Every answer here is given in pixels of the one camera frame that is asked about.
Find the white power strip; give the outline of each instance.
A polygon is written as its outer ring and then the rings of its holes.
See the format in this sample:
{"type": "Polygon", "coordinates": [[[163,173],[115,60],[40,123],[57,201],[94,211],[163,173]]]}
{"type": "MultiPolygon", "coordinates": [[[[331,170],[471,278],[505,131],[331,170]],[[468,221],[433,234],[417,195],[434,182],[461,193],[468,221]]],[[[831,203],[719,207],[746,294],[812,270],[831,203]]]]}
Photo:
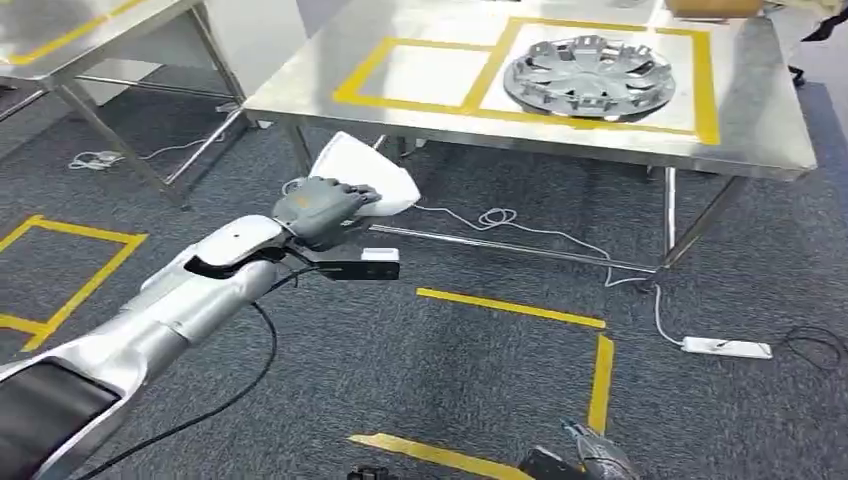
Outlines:
{"type": "Polygon", "coordinates": [[[771,346],[767,343],[722,340],[720,338],[683,337],[681,350],[688,353],[724,355],[728,357],[772,358],[771,346]]]}

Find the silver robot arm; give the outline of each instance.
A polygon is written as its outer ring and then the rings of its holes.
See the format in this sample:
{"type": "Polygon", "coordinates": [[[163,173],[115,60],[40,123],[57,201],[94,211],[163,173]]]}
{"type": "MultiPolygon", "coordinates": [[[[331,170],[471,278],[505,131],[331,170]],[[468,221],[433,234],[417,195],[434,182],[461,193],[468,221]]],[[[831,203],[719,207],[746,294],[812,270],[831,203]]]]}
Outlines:
{"type": "MultiPolygon", "coordinates": [[[[0,478],[66,478],[147,385],[268,292],[276,262],[341,243],[363,224],[357,210],[378,199],[368,187],[310,178],[277,203],[273,219],[242,217],[186,248],[92,332],[0,367],[0,478]]],[[[396,276],[395,267],[380,278],[396,276]]]]}

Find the yellow tape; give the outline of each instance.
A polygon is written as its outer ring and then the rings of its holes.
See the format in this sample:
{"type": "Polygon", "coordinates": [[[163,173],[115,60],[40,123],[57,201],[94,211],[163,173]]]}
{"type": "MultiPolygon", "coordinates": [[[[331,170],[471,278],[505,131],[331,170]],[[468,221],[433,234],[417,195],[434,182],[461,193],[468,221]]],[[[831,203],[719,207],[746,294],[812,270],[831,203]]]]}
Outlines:
{"type": "Polygon", "coordinates": [[[397,44],[398,39],[396,38],[384,38],[383,41],[380,42],[367,57],[365,57],[365,60],[356,66],[353,73],[351,73],[350,76],[347,77],[341,85],[339,85],[339,88],[333,92],[333,100],[343,103],[353,103],[350,100],[357,97],[359,89],[362,88],[362,85],[365,84],[366,80],[368,80],[368,76],[371,75],[371,72],[380,65],[380,62],[386,58],[389,52],[391,52],[397,44]]]}
{"type": "Polygon", "coordinates": [[[557,20],[550,18],[510,17],[504,31],[494,46],[436,42],[429,40],[418,40],[408,38],[384,38],[377,47],[360,63],[351,75],[333,93],[333,100],[341,103],[361,105],[376,108],[396,108],[401,110],[414,110],[428,113],[442,113],[448,115],[465,115],[476,118],[487,118],[493,120],[506,120],[511,122],[541,123],[549,125],[567,125],[575,129],[605,129],[605,130],[627,130],[643,131],[653,133],[668,133],[673,135],[697,136],[698,140],[706,145],[717,145],[720,143],[718,115],[715,107],[715,93],[712,78],[712,54],[710,51],[709,32],[687,30],[680,28],[657,28],[658,33],[666,35],[681,35],[692,38],[693,45],[693,68],[694,68],[694,110],[695,130],[679,128],[657,127],[638,123],[616,123],[604,120],[591,120],[585,118],[574,118],[558,115],[542,115],[529,112],[509,112],[480,108],[486,93],[491,88],[492,82],[500,71],[506,56],[509,54],[512,44],[523,25],[541,24],[554,26],[568,26],[577,28],[593,28],[604,30],[622,30],[631,32],[643,32],[648,29],[641,25],[626,25],[617,23],[578,22],[571,20],[557,20]],[[398,45],[447,48],[453,50],[471,50],[490,52],[486,64],[480,70],[471,88],[463,99],[461,106],[441,105],[435,103],[414,102],[409,100],[396,100],[392,98],[374,97],[362,95],[359,89],[365,84],[371,72],[389,55],[391,50],[398,45]]]}
{"type": "Polygon", "coordinates": [[[131,235],[127,233],[112,232],[94,227],[86,227],[83,225],[75,225],[73,223],[54,222],[53,220],[45,220],[43,216],[33,222],[34,226],[53,230],[54,232],[70,233],[71,235],[80,235],[83,237],[97,238],[117,243],[132,243],[138,240],[139,235],[131,235]]]}
{"type": "Polygon", "coordinates": [[[648,30],[647,27],[644,27],[642,25],[630,25],[626,23],[580,22],[574,20],[559,20],[556,18],[542,17],[510,17],[510,21],[513,20],[522,24],[552,25],[554,27],[593,28],[597,30],[622,30],[625,32],[645,32],[648,30]]]}
{"type": "Polygon", "coordinates": [[[496,310],[504,310],[507,312],[521,313],[524,315],[533,315],[536,317],[549,318],[551,320],[559,320],[561,322],[574,323],[594,328],[606,328],[607,324],[603,320],[591,317],[583,317],[572,313],[557,312],[555,310],[545,310],[543,308],[530,307],[527,305],[519,305],[517,303],[502,302],[500,300],[491,300],[488,298],[472,297],[470,295],[460,295],[458,293],[442,292],[429,288],[419,288],[416,293],[422,297],[438,298],[450,302],[465,303],[468,305],[476,305],[478,307],[494,308],[496,310]]]}
{"type": "Polygon", "coordinates": [[[105,280],[108,278],[132,252],[141,245],[146,238],[146,234],[127,234],[120,232],[111,232],[99,228],[86,227],[82,225],[74,225],[71,223],[54,222],[45,220],[44,215],[33,215],[18,225],[5,238],[0,240],[0,252],[19,239],[27,230],[32,227],[44,228],[55,232],[68,233],[71,235],[80,235],[84,237],[97,238],[99,240],[107,240],[111,242],[123,243],[124,247],[112,257],[106,265],[97,271],[89,280],[82,286],[71,298],[65,302],[59,310],[54,313],[46,322],[37,322],[18,318],[14,315],[0,314],[0,328],[12,328],[24,333],[32,335],[29,341],[21,349],[22,352],[32,351],[55,332],[59,326],[71,315],[71,313],[79,307],[105,280]]]}
{"type": "Polygon", "coordinates": [[[36,223],[41,221],[42,218],[44,218],[44,215],[33,215],[33,216],[27,218],[26,220],[24,220],[24,222],[22,224],[18,225],[17,228],[15,228],[14,230],[11,231],[11,233],[6,235],[6,237],[3,238],[3,240],[0,240],[0,252],[5,250],[6,247],[8,247],[9,245],[12,244],[12,242],[21,238],[21,235],[26,233],[26,231],[29,230],[30,228],[32,228],[33,225],[35,225],[36,223]]]}
{"type": "Polygon", "coordinates": [[[472,52],[491,52],[491,45],[475,45],[473,43],[439,42],[436,40],[420,40],[417,38],[391,38],[394,46],[443,48],[445,50],[467,50],[472,52]]]}
{"type": "MultiPolygon", "coordinates": [[[[78,225],[73,225],[74,227],[80,229],[86,229],[88,227],[80,227],[78,225]]],[[[62,307],[53,314],[50,319],[44,323],[44,328],[41,332],[37,332],[29,339],[29,341],[24,345],[21,349],[22,352],[30,352],[40,347],[47,337],[49,337],[53,332],[55,332],[62,323],[71,315],[71,313],[76,310],[77,307],[80,306],[82,302],[85,301],[97,288],[110,276],[112,273],[121,266],[122,263],[141,245],[146,238],[146,234],[138,234],[138,235],[127,235],[127,234],[116,234],[121,235],[123,237],[129,237],[127,240],[121,241],[122,243],[126,243],[124,248],[121,249],[114,257],[112,257],[106,265],[97,271],[85,285],[80,288],[77,293],[75,293],[67,302],[65,302],[62,307]]]]}
{"type": "Polygon", "coordinates": [[[489,87],[495,80],[501,65],[506,60],[509,49],[512,48],[519,31],[521,31],[521,22],[515,18],[510,18],[494,49],[492,49],[489,59],[483,65],[483,69],[480,70],[480,74],[477,75],[477,79],[474,80],[471,89],[465,96],[465,100],[462,102],[463,112],[470,113],[480,108],[483,97],[486,96],[486,92],[489,91],[489,87]]]}
{"type": "Polygon", "coordinates": [[[603,434],[607,427],[609,389],[612,383],[612,364],[615,344],[609,338],[598,335],[598,351],[595,357],[595,378],[592,380],[592,399],[589,401],[587,423],[593,430],[603,434]]]}
{"type": "Polygon", "coordinates": [[[389,452],[403,453],[410,457],[437,463],[446,467],[456,468],[475,475],[499,480],[533,480],[526,473],[515,467],[502,465],[489,460],[469,457],[461,453],[443,448],[431,447],[423,443],[413,442],[404,438],[378,433],[375,435],[351,435],[348,440],[371,447],[377,447],[389,452]]]}
{"type": "Polygon", "coordinates": [[[77,38],[91,32],[92,30],[94,30],[98,26],[102,25],[106,21],[111,20],[112,17],[116,17],[116,16],[126,12],[130,8],[138,5],[139,3],[143,2],[143,1],[145,1],[145,0],[129,0],[128,2],[125,2],[121,5],[119,5],[117,8],[110,11],[109,13],[106,13],[106,14],[103,14],[103,15],[98,15],[98,16],[92,18],[91,20],[83,23],[82,25],[79,25],[78,27],[74,28],[73,30],[65,33],[61,37],[55,38],[55,39],[45,43],[44,45],[41,45],[40,47],[32,50],[29,53],[26,53],[26,54],[23,54],[23,55],[16,55],[16,54],[9,55],[9,58],[7,59],[7,61],[9,63],[11,63],[12,65],[27,65],[29,63],[32,63],[34,60],[37,60],[37,59],[43,57],[44,55],[47,55],[48,53],[53,52],[54,50],[58,50],[59,48],[62,48],[65,45],[76,40],[77,38]]]}
{"type": "Polygon", "coordinates": [[[693,49],[695,90],[695,131],[705,145],[720,145],[721,136],[713,86],[713,54],[709,32],[690,31],[693,49]]]}
{"type": "Polygon", "coordinates": [[[18,318],[14,315],[0,314],[0,328],[12,328],[20,332],[37,335],[44,331],[44,324],[18,318]]]}

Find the metal table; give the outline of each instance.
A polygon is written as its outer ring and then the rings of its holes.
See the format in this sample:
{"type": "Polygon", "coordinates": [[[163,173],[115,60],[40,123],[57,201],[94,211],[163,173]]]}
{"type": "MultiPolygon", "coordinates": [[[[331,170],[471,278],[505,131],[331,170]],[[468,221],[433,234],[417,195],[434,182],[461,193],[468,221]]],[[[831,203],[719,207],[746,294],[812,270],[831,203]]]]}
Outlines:
{"type": "Polygon", "coordinates": [[[674,19],[662,0],[556,3],[354,0],[245,103],[287,121],[303,167],[301,125],[520,149],[663,170],[665,249],[657,265],[375,226],[379,232],[637,271],[670,268],[751,177],[792,181],[816,168],[798,99],[769,20],[674,19]],[[673,65],[677,91],[629,122],[524,111],[504,92],[511,58],[541,40],[597,34],[644,44],[673,65]],[[729,181],[678,237],[676,169],[729,181]]]}
{"type": "Polygon", "coordinates": [[[202,0],[7,0],[0,2],[0,80],[15,85],[36,83],[40,90],[5,112],[14,115],[47,93],[59,95],[77,110],[127,162],[171,201],[183,200],[173,183],[221,133],[243,114],[245,94],[221,48],[213,37],[202,0]],[[82,75],[109,57],[115,42],[141,36],[188,12],[221,74],[229,95],[146,82],[82,75]],[[112,83],[151,90],[186,93],[235,101],[239,108],[228,115],[204,143],[173,173],[161,178],[123,139],[101,120],[96,105],[75,79],[112,83]]]}

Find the white cable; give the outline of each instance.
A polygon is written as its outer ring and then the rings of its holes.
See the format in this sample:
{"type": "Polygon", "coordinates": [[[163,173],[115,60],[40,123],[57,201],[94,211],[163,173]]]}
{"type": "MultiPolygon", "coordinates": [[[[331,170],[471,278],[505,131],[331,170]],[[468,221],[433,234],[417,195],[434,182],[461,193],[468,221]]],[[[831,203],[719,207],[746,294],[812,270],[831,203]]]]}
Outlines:
{"type": "MultiPolygon", "coordinates": [[[[451,217],[459,220],[460,222],[462,222],[465,225],[473,228],[474,230],[477,230],[478,232],[485,232],[485,231],[491,230],[493,228],[502,227],[504,225],[509,225],[510,227],[514,227],[514,228],[517,228],[519,230],[523,230],[525,232],[540,233],[540,234],[544,234],[544,235],[559,235],[561,237],[567,238],[568,240],[570,240],[570,241],[572,241],[572,242],[574,242],[574,243],[576,243],[576,244],[578,244],[582,247],[585,247],[585,248],[588,248],[590,250],[594,250],[595,252],[600,253],[607,260],[612,260],[612,256],[606,250],[604,250],[600,247],[596,247],[596,246],[594,246],[590,243],[586,243],[582,240],[579,240],[579,239],[577,239],[577,238],[575,238],[575,237],[573,237],[573,236],[571,236],[571,235],[569,235],[565,232],[559,232],[559,231],[556,231],[556,230],[539,230],[539,229],[536,229],[536,228],[525,227],[524,225],[516,223],[515,220],[518,218],[518,212],[516,212],[515,210],[512,210],[510,208],[497,208],[497,207],[496,208],[490,208],[485,213],[482,213],[479,217],[477,217],[477,223],[475,224],[475,223],[473,223],[469,220],[466,220],[465,218],[461,217],[460,215],[454,213],[449,208],[422,207],[421,205],[413,205],[413,207],[417,208],[418,210],[424,210],[424,211],[427,211],[427,212],[444,212],[444,213],[447,213],[451,217]],[[500,215],[500,217],[493,219],[491,217],[492,215],[500,215]]],[[[648,279],[644,278],[644,277],[634,277],[634,278],[622,278],[620,280],[612,281],[612,267],[607,267],[607,276],[606,276],[606,280],[604,281],[604,287],[610,288],[610,287],[615,287],[616,285],[621,285],[623,283],[639,282],[639,281],[644,281],[644,280],[648,280],[648,279]]],[[[665,331],[663,331],[662,319],[660,318],[660,300],[662,299],[662,289],[657,284],[654,284],[654,289],[656,290],[656,297],[655,297],[655,300],[654,300],[654,322],[656,323],[657,331],[660,333],[660,335],[662,335],[663,338],[665,338],[669,342],[671,342],[675,345],[683,346],[683,342],[671,338],[670,336],[668,336],[665,333],[665,331]]]]}
{"type": "MultiPolygon", "coordinates": [[[[150,160],[151,158],[165,153],[171,150],[184,150],[186,148],[191,148],[195,145],[201,144],[205,142],[205,138],[201,138],[200,140],[195,140],[193,142],[187,143],[185,145],[175,145],[172,147],[165,147],[156,150],[150,155],[146,155],[143,157],[139,157],[142,160],[150,160]]],[[[222,133],[218,138],[215,139],[215,142],[220,143],[224,141],[224,134],[222,133]]],[[[89,170],[106,170],[111,167],[116,162],[123,160],[124,157],[121,152],[114,152],[112,150],[104,150],[102,152],[80,152],[78,153],[70,163],[68,163],[68,168],[71,170],[79,170],[83,168],[87,168],[89,170]],[[86,156],[92,157],[90,160],[83,160],[86,156]]]]}

